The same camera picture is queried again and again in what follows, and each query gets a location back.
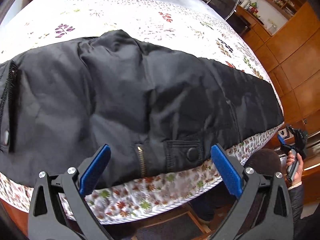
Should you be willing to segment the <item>person's right hand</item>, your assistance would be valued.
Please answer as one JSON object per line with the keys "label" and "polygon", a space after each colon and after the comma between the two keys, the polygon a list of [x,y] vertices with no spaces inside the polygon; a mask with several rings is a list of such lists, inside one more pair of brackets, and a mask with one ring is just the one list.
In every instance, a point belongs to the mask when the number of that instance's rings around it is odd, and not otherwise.
{"label": "person's right hand", "polygon": [[294,178],[291,181],[291,186],[295,186],[302,182],[304,163],[303,163],[302,156],[299,153],[296,153],[296,155],[294,155],[292,151],[289,152],[289,155],[287,156],[287,160],[286,160],[286,167],[289,167],[290,165],[292,165],[296,159],[297,159],[296,173]]}

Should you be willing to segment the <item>right forearm black sleeve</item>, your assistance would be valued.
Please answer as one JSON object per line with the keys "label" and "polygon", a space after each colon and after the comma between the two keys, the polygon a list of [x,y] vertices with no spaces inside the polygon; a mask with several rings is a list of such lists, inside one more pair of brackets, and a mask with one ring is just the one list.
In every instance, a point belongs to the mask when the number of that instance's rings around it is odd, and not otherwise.
{"label": "right forearm black sleeve", "polygon": [[301,218],[303,211],[304,185],[298,183],[289,187],[288,192],[293,214],[293,239],[319,239],[319,205],[312,215]]}

